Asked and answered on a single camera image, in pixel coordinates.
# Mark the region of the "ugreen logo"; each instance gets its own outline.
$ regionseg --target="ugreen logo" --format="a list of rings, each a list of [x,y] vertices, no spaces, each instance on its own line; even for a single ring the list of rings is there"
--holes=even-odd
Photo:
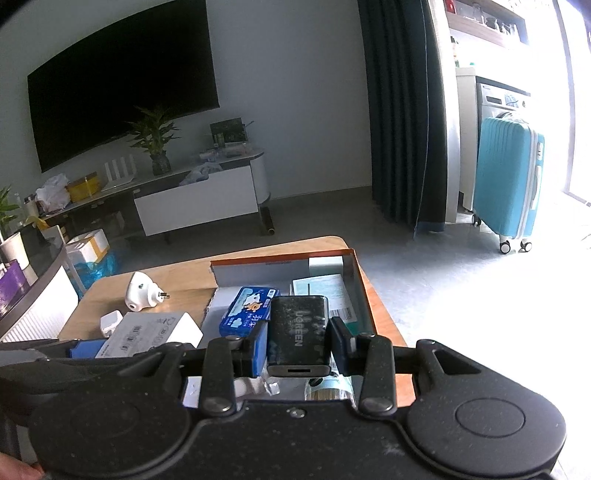
[[[295,346],[304,346],[304,334],[308,329],[304,328],[304,323],[311,321],[311,312],[309,310],[298,310],[295,313],[294,326],[291,333],[294,335]]]

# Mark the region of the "bamboo plant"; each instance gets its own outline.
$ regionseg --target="bamboo plant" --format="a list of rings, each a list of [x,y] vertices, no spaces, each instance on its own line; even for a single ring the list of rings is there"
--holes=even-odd
[[[152,171],[154,175],[162,175],[171,170],[170,162],[166,156],[164,146],[171,140],[179,137],[174,136],[178,130],[170,119],[167,111],[163,108],[148,110],[147,108],[136,107],[144,114],[144,117],[137,122],[128,122],[134,135],[134,148],[143,148],[152,158]]]

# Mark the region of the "wall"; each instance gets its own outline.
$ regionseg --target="wall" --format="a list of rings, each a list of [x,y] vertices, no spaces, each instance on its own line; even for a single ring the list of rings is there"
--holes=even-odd
[[[117,140],[41,174],[27,74],[92,32],[163,0],[32,0],[0,29],[0,175],[21,195],[59,172],[70,180],[134,153]],[[220,108],[177,121],[179,165],[211,146],[209,124],[236,116],[267,152],[273,197],[371,183],[365,58],[356,0],[208,0]]]
[[[528,46],[516,44],[514,49],[507,49],[458,30],[450,29],[450,34],[459,45],[460,67],[469,67],[474,62],[477,75],[531,92],[532,62]]]

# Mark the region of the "gray floor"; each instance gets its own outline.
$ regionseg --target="gray floor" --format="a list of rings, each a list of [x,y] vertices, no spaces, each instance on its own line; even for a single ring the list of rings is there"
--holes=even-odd
[[[341,190],[271,204],[277,233],[261,236],[255,215],[222,220],[119,250],[123,271],[323,235],[356,249],[409,345],[433,338],[549,398],[569,439],[557,478],[591,479],[588,377],[591,209],[563,194],[542,198],[529,253],[498,252],[498,237],[469,215],[413,239],[388,223],[369,189]]]

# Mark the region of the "human hand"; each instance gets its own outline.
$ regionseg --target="human hand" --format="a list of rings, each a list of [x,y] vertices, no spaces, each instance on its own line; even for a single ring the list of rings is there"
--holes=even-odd
[[[40,480],[43,470],[0,453],[0,480]]]

